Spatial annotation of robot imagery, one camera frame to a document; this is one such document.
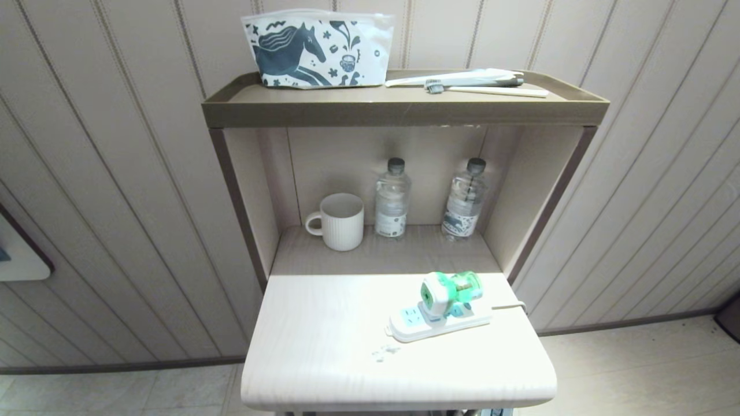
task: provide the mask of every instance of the tiled floor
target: tiled floor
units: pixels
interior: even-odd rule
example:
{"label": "tiled floor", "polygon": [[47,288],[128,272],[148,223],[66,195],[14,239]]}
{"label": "tiled floor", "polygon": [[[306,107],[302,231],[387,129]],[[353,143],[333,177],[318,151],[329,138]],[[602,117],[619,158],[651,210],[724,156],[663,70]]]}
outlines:
{"label": "tiled floor", "polygon": [[[710,317],[542,343],[558,395],[519,416],[740,415],[740,345]],[[0,416],[273,416],[241,404],[241,368],[0,375]]]}

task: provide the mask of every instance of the paneled wall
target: paneled wall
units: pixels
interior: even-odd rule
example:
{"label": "paneled wall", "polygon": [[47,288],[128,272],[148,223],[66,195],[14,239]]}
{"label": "paneled wall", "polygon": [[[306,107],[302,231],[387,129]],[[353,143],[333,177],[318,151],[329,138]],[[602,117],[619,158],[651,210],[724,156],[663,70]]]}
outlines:
{"label": "paneled wall", "polygon": [[740,289],[740,0],[0,0],[0,201],[56,267],[0,285],[0,366],[246,352],[261,293],[199,103],[255,70],[239,16],[290,7],[397,15],[392,67],[612,101],[515,283],[536,328]]}

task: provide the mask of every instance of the cosmetic bag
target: cosmetic bag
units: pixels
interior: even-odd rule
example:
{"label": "cosmetic bag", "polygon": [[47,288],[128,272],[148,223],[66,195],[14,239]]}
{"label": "cosmetic bag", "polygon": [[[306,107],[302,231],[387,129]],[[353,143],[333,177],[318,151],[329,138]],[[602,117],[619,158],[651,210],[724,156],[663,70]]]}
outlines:
{"label": "cosmetic bag", "polygon": [[266,87],[382,85],[394,17],[291,9],[241,18]]}

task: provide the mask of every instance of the wooden tabletop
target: wooden tabletop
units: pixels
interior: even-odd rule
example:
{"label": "wooden tabletop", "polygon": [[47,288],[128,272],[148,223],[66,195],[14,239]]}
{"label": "wooden tabletop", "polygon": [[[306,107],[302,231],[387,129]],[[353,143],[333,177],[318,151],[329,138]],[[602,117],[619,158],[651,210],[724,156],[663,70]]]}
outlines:
{"label": "wooden tabletop", "polygon": [[[481,273],[480,301],[516,301]],[[416,304],[423,275],[273,275],[241,381],[271,411],[402,411],[534,406],[554,397],[554,368],[519,307],[489,325],[399,343],[392,312]]]}

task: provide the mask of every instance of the power outlet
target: power outlet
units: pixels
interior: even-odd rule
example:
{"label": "power outlet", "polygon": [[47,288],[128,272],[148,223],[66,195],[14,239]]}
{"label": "power outlet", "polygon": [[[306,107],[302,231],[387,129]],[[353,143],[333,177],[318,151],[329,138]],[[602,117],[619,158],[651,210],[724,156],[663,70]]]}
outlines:
{"label": "power outlet", "polygon": [[418,326],[424,323],[424,316],[419,307],[401,309],[401,319],[406,326]]}

